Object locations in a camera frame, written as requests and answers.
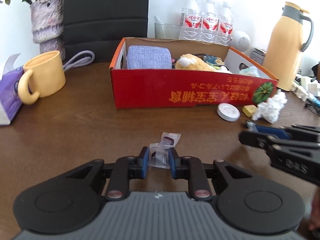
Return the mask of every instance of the vase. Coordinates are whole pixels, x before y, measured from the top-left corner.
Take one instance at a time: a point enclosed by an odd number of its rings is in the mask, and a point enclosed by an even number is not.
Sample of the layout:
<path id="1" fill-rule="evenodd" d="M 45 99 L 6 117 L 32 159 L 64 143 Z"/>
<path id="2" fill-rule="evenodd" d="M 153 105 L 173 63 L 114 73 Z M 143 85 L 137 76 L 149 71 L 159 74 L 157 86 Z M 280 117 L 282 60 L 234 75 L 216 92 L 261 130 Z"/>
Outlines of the vase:
<path id="1" fill-rule="evenodd" d="M 30 8 L 33 42 L 40 44 L 40 53 L 59 50 L 64 60 L 63 0 L 39 0 Z"/>

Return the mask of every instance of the screw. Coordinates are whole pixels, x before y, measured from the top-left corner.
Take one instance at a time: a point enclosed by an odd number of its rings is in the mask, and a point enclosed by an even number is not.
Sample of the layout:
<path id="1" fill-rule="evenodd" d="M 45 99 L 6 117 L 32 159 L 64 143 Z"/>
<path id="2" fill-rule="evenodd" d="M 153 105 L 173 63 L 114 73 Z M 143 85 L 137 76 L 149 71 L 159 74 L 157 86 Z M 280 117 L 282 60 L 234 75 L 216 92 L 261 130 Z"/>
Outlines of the screw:
<path id="1" fill-rule="evenodd" d="M 260 148 L 264 147 L 264 143 L 263 142 L 258 142 L 258 145 L 260 146 Z"/>
<path id="2" fill-rule="evenodd" d="M 281 150 L 281 147 L 280 147 L 279 145 L 277 145 L 277 144 L 274 144 L 272 147 L 273 147 L 274 149 L 278 150 L 278 151 Z"/>
<path id="3" fill-rule="evenodd" d="M 205 189 L 198 189 L 196 190 L 195 195 L 198 198 L 206 198 L 210 196 L 210 192 Z"/>
<path id="4" fill-rule="evenodd" d="M 119 190 L 111 190 L 108 192 L 107 197 L 109 198 L 121 198 L 122 197 L 122 192 Z"/>

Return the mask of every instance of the yellow mug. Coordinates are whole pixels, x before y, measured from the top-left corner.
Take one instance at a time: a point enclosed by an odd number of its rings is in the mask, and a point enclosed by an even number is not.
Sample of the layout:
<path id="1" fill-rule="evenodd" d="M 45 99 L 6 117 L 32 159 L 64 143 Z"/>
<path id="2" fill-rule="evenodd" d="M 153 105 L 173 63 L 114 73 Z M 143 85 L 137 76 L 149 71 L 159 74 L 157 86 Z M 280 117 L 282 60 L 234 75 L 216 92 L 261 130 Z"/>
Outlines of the yellow mug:
<path id="1" fill-rule="evenodd" d="M 66 83 L 60 52 L 57 50 L 29 60 L 23 66 L 23 71 L 25 73 L 18 84 L 18 95 L 22 103 L 27 105 L 54 94 Z"/>

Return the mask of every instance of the plastic bottle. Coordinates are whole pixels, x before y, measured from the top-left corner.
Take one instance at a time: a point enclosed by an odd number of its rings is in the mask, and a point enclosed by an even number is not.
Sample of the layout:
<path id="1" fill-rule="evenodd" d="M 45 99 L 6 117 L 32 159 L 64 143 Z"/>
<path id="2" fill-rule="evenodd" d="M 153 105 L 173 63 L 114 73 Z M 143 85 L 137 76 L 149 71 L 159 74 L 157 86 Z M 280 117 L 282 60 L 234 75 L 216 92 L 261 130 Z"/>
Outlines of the plastic bottle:
<path id="1" fill-rule="evenodd" d="M 195 41 L 198 39 L 201 26 L 200 12 L 197 0 L 188 0 L 187 4 L 182 8 L 180 40 Z"/>
<path id="2" fill-rule="evenodd" d="M 215 42 L 219 25 L 219 14 L 214 0 L 205 0 L 205 11 L 201 14 L 200 41 Z"/>
<path id="3" fill-rule="evenodd" d="M 219 28 L 216 43 L 221 45 L 229 45 L 231 33 L 233 31 L 234 18 L 231 12 L 231 4 L 223 2 L 222 11 L 219 16 Z"/>

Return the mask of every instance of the brown table surface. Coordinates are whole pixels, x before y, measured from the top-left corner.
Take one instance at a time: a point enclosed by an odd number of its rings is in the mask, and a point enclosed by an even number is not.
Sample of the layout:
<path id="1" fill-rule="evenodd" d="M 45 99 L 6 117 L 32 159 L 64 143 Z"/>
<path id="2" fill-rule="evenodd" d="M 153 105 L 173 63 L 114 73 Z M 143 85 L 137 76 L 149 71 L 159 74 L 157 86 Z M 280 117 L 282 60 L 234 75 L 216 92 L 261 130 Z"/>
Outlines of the brown table surface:
<path id="1" fill-rule="evenodd" d="M 297 191 L 307 202 L 315 186 L 269 166 L 263 150 L 241 146 L 238 133 L 245 120 L 221 119 L 217 106 L 195 108 L 115 109 L 107 63 L 66 73 L 56 94 L 23 106 L 14 122 L 0 127 L 0 239 L 19 232 L 12 213 L 15 197 L 27 187 L 90 160 L 106 163 L 138 155 L 143 146 L 160 141 L 162 132 L 181 133 L 178 153 L 203 162 L 225 159 Z M 288 103 L 274 126 L 320 125 L 320 119 L 287 93 Z M 259 124 L 269 125 L 264 120 Z M 188 182 L 172 180 L 168 170 L 149 168 L 148 178 L 135 180 L 132 190 L 186 191 Z M 301 223 L 299 231 L 312 238 Z"/>

